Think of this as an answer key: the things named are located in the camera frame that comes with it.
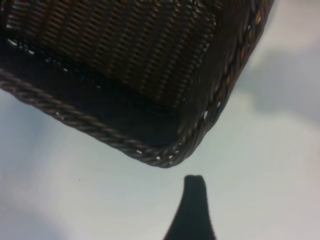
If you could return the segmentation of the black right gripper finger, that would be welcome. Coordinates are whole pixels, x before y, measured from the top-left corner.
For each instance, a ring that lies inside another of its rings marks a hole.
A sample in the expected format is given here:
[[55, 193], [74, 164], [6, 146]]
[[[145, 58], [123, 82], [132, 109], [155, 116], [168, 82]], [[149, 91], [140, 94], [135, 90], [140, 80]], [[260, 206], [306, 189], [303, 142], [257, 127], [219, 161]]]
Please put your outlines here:
[[215, 240], [207, 188], [201, 175], [184, 177], [183, 193], [165, 240]]

